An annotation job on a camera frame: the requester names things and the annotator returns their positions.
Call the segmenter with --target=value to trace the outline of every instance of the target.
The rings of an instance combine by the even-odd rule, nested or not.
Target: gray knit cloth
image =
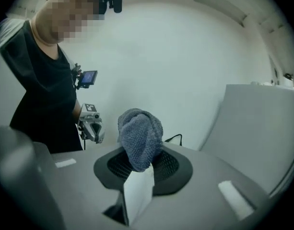
[[[127,110],[118,118],[118,141],[138,172],[149,168],[162,151],[163,127],[155,116],[141,109]]]

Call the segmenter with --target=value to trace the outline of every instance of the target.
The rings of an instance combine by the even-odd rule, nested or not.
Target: person
[[[82,150],[74,64],[59,43],[98,14],[99,0],[46,0],[31,20],[0,23],[0,53],[26,90],[11,127],[46,144],[50,153]]]

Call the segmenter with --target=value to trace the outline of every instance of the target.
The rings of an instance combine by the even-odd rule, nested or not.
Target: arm
[[[73,114],[75,123],[77,124],[79,122],[79,117],[80,117],[80,114],[81,114],[81,105],[80,105],[78,100],[76,100],[76,102],[75,102],[75,106],[74,106],[74,109],[72,111],[72,114]]]

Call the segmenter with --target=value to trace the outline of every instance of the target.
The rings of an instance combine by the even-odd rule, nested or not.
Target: black mesh vent
[[[126,181],[132,171],[135,171],[129,162],[125,151],[119,153],[107,162],[108,169],[123,181]]]
[[[174,175],[179,168],[179,163],[169,153],[162,151],[152,163],[152,166],[154,170],[154,182],[157,183]],[[135,171],[125,151],[111,158],[107,162],[107,167],[114,175],[118,176],[123,181],[126,181],[129,174]]]
[[[179,168],[179,163],[169,153],[162,151],[153,161],[152,166],[154,170],[154,182],[157,183],[174,175]]]

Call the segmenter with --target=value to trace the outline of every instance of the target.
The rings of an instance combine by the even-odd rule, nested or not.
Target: black t-shirt
[[[60,47],[58,51],[57,60],[47,56],[38,47],[28,21],[0,48],[26,89],[11,127],[46,144],[51,153],[82,150],[72,115],[76,93],[71,69]]]

